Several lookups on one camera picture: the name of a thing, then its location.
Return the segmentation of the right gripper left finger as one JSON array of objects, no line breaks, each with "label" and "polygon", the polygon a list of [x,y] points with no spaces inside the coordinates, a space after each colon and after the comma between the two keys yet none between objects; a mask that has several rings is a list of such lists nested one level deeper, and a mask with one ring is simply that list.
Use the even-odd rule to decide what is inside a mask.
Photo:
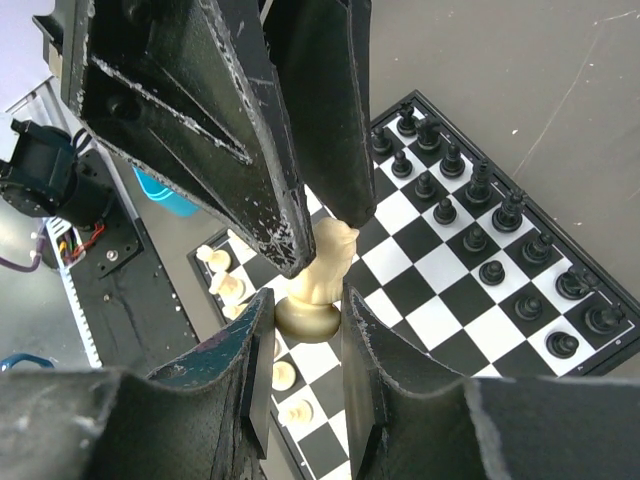
[{"label": "right gripper left finger", "polygon": [[5,479],[258,479],[268,449],[274,295],[185,354],[122,368],[1,377]]}]

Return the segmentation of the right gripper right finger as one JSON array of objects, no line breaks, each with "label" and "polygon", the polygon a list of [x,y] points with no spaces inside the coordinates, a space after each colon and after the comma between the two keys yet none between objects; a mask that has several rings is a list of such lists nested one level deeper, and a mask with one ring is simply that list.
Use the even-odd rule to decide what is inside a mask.
[{"label": "right gripper right finger", "polygon": [[639,383],[466,377],[384,325],[352,286],[341,302],[356,479],[635,479]]}]

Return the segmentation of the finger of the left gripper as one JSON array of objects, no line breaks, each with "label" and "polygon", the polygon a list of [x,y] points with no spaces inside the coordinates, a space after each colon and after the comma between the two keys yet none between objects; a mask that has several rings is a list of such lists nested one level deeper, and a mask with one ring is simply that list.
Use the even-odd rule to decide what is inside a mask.
[{"label": "finger of the left gripper", "polygon": [[255,1],[63,1],[62,98],[91,135],[284,276],[314,255]]},{"label": "finger of the left gripper", "polygon": [[369,1],[275,1],[263,24],[303,181],[360,228],[376,210]]}]

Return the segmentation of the white queen piece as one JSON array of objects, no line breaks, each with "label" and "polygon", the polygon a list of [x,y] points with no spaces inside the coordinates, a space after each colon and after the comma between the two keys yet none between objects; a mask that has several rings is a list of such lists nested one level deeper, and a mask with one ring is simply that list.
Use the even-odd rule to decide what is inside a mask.
[{"label": "white queen piece", "polygon": [[297,379],[295,367],[287,361],[273,364],[272,387],[275,391],[283,392],[291,389]]}]

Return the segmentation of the white bishop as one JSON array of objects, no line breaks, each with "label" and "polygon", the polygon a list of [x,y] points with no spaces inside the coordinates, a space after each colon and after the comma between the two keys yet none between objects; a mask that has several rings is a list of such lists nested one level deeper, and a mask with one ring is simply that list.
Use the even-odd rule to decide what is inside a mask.
[{"label": "white bishop", "polygon": [[306,399],[298,399],[281,404],[278,422],[283,426],[306,425],[313,420],[313,406]]},{"label": "white bishop", "polygon": [[222,308],[222,314],[227,320],[233,321],[243,313],[243,311],[246,309],[247,306],[248,306],[247,303],[242,303],[238,305],[225,305]]}]

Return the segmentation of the white knight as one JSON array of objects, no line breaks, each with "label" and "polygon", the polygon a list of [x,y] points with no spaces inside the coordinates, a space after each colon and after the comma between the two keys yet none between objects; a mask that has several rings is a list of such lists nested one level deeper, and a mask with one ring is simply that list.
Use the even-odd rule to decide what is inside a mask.
[{"label": "white knight", "polygon": [[245,293],[245,283],[225,271],[217,272],[208,289],[212,295],[218,295],[226,304],[237,304]]},{"label": "white knight", "polygon": [[356,255],[359,231],[345,222],[324,217],[313,227],[316,256],[286,285],[286,296],[275,306],[281,334],[299,342],[320,343],[339,329],[343,281]]}]

